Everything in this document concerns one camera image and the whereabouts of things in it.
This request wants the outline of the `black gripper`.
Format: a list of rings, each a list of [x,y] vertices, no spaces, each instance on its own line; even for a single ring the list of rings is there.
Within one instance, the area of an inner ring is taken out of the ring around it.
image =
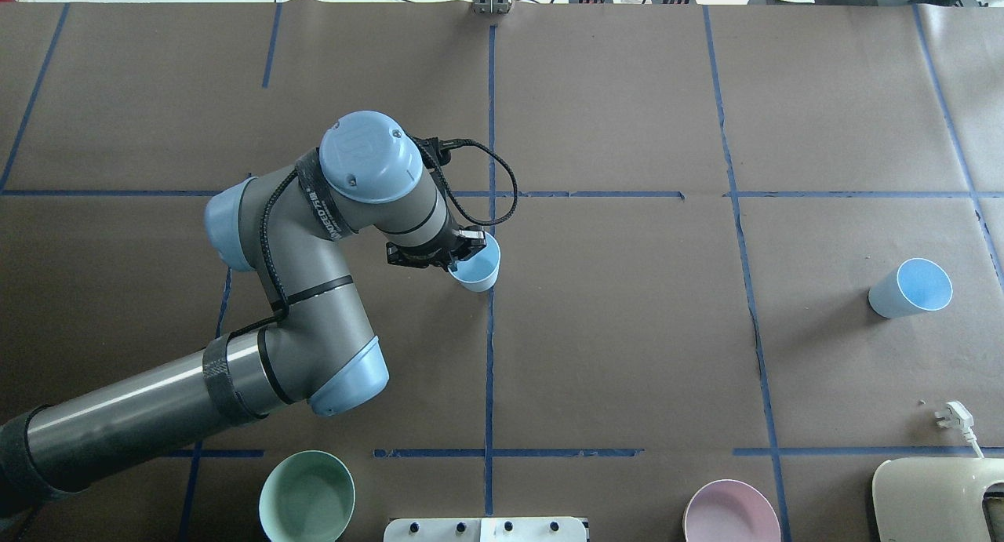
[[[486,248],[488,234],[476,227],[444,227],[426,244],[401,246],[386,244],[387,263],[411,269],[437,267],[455,271],[459,263],[466,262]]]

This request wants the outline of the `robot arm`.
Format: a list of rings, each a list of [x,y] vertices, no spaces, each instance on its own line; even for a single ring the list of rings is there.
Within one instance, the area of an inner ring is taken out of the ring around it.
[[[254,271],[271,315],[196,353],[2,427],[2,524],[94,482],[307,402],[337,416],[390,374],[340,242],[367,227],[389,264],[455,271],[486,248],[490,220],[456,199],[442,167],[476,140],[419,138],[355,111],[291,166],[211,198],[204,225],[220,259]]]

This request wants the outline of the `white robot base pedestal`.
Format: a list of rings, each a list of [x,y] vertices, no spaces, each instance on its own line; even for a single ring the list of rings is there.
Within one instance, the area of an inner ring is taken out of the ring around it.
[[[384,541],[589,541],[587,520],[571,516],[398,518]]]

